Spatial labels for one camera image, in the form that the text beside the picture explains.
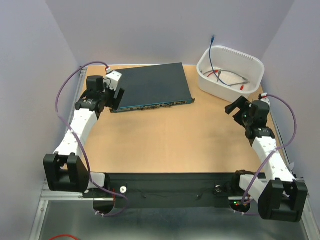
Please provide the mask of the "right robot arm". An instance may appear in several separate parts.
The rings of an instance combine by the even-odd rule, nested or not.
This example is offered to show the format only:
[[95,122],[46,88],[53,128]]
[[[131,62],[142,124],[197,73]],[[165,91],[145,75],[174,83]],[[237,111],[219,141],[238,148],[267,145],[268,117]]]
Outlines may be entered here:
[[270,97],[262,93],[258,100],[249,101],[240,96],[225,107],[227,114],[239,109],[233,119],[244,127],[245,136],[261,161],[255,173],[246,170],[235,173],[230,182],[231,192],[243,195],[234,209],[240,211],[255,201],[262,219],[297,223],[303,215],[308,188],[286,166],[279,152],[284,146],[277,146],[276,136],[267,126]]

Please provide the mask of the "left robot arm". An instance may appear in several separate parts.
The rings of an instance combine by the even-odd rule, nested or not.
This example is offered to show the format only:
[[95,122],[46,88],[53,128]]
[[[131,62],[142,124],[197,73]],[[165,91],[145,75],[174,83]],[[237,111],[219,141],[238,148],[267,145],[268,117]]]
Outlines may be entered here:
[[122,74],[112,71],[106,76],[86,78],[86,90],[75,103],[73,119],[52,154],[43,159],[49,189],[57,192],[84,193],[94,189],[100,197],[111,193],[111,184],[103,173],[91,174],[82,161],[90,132],[105,108],[117,110],[125,90],[118,86]]

